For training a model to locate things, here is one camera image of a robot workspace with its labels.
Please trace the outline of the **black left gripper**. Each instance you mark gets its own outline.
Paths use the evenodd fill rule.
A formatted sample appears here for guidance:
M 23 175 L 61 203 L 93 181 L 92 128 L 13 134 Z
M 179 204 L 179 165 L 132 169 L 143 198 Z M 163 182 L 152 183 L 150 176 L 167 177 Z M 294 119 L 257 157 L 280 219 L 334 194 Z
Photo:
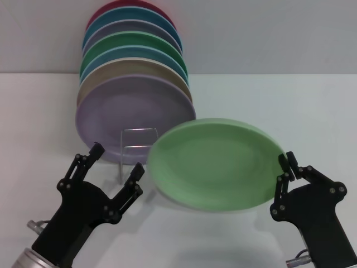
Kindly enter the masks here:
M 92 231 L 100 224 L 117 224 L 143 194 L 138 182 L 144 167 L 137 162 L 123 188 L 109 199 L 97 186 L 85 182 L 89 169 L 105 152 L 95 142 L 89 155 L 76 154 L 57 190 L 62 202 L 31 249 L 58 267 L 70 267 Z

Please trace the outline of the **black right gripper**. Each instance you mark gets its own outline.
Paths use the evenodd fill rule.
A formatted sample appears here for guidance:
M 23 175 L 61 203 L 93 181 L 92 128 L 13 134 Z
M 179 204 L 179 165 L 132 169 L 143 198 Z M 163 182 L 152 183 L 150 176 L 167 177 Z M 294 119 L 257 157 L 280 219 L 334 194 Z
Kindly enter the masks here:
M 315 267 L 352 267 L 354 252 L 335 208 L 347 194 L 346 186 L 311 165 L 301 167 L 292 151 L 278 157 L 282 174 L 276 178 L 272 218 L 292 223 L 299 230 Z M 305 179 L 310 184 L 288 193 L 289 183 Z

